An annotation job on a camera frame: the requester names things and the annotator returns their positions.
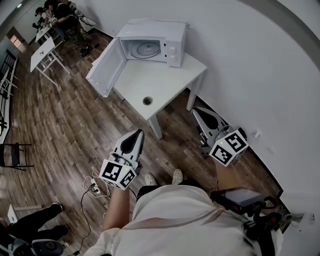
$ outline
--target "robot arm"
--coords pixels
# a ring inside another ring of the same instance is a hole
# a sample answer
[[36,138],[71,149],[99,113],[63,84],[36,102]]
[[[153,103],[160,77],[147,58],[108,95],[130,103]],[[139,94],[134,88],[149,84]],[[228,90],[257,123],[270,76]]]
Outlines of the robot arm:
[[201,154],[206,159],[215,145],[216,137],[227,124],[217,113],[204,107],[193,108],[191,114],[196,130],[202,138],[200,140]]
[[139,156],[144,140],[145,134],[141,129],[119,138],[108,159],[104,159],[99,177],[109,185],[125,190],[142,169]]

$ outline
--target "black folding chair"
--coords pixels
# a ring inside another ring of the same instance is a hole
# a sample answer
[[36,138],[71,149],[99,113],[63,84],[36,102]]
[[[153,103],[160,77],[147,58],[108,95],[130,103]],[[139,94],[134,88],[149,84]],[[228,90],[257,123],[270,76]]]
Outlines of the black folding chair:
[[[12,165],[5,164],[5,146],[11,147],[11,161]],[[9,167],[21,171],[26,171],[26,167],[33,167],[34,165],[27,164],[27,151],[26,146],[32,146],[32,144],[0,144],[0,166]],[[20,165],[20,151],[24,152],[25,165]]]

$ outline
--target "white desk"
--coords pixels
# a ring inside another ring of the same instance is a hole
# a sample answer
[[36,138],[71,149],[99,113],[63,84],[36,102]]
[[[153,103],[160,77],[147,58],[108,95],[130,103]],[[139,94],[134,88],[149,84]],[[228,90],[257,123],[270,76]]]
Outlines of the white desk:
[[8,215],[10,223],[16,223],[19,220],[16,212],[18,212],[18,211],[28,211],[28,210],[37,210],[37,209],[42,209],[42,205],[27,206],[27,207],[13,207],[12,204],[10,204],[7,215]]
[[[41,45],[39,47],[38,50],[35,51],[35,53],[31,56],[31,64],[30,64],[30,72],[32,72],[34,69],[39,70],[46,78],[48,78],[54,85],[56,85],[57,87],[59,87],[59,85],[53,81],[46,73],[45,71],[47,69],[50,69],[52,72],[53,70],[50,68],[50,66],[52,65],[52,63],[54,63],[55,61],[57,61],[63,68],[64,70],[68,73],[71,74],[71,72],[62,64],[62,62],[59,60],[61,59],[63,61],[63,59],[56,53],[56,55],[53,53],[55,49],[55,43],[52,39],[52,37],[49,37],[47,39],[47,41],[45,41],[43,43],[43,45]],[[42,64],[43,69],[41,70],[38,65]]]
[[49,26],[45,26],[44,28],[40,29],[40,30],[38,31],[38,33],[36,33],[35,41],[38,42],[38,40],[39,40],[40,38],[42,38],[43,36],[44,36],[45,39],[48,40],[49,37],[50,37],[50,35],[47,34],[47,33],[48,33],[48,31],[49,31],[50,29],[51,29],[51,27],[49,27]]
[[[113,88],[122,100],[126,99],[149,122],[156,137],[161,139],[157,113],[192,83],[186,106],[190,111],[206,69],[205,65],[187,53],[180,68],[170,67],[160,61],[129,59]],[[145,97],[152,98],[150,105],[143,103]]]

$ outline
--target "table leg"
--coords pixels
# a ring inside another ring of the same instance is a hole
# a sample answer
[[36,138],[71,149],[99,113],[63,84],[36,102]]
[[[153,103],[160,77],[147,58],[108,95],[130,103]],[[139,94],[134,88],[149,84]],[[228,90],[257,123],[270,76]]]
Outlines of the table leg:
[[123,101],[123,100],[125,99],[125,97],[123,97],[123,96],[120,94],[120,92],[118,92],[118,90],[117,90],[116,88],[113,87],[113,89],[114,89],[115,93],[119,96],[120,100]]
[[56,87],[59,87],[59,84],[57,84],[55,81],[53,81],[45,72],[43,72],[40,68],[37,66],[35,67],[37,70],[40,71],[42,75],[44,75],[46,78],[48,78]]
[[148,120],[149,125],[151,126],[155,136],[160,140],[162,138],[161,128],[158,123],[157,116],[154,115]]
[[15,211],[28,211],[28,210],[37,210],[42,209],[42,205],[35,205],[35,206],[27,206],[27,207],[14,207]]
[[43,61],[41,61],[41,64],[42,64],[42,66],[43,66],[44,69],[47,67],[46,64],[45,64]]
[[52,53],[52,51],[49,53],[52,55],[52,57],[64,68],[64,70],[70,75],[71,72],[66,68],[65,65],[62,64],[62,62]]
[[54,54],[57,55],[57,57],[58,57],[62,62],[64,62],[64,60],[60,57],[60,55],[56,52],[56,50],[52,50],[52,51],[54,52]]
[[202,81],[202,77],[203,77],[204,73],[202,72],[195,81],[193,81],[192,83],[192,87],[191,87],[191,91],[190,91],[190,95],[189,95],[189,99],[188,99],[188,103],[186,105],[186,110],[190,111],[195,103],[197,94],[200,90],[200,84]]

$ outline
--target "hand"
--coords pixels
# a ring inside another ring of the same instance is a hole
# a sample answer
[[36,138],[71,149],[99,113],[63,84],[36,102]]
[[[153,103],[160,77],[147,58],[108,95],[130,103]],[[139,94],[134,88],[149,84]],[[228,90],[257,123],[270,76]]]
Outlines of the hand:
[[8,227],[8,224],[4,220],[0,220],[0,224],[4,226],[5,229]]

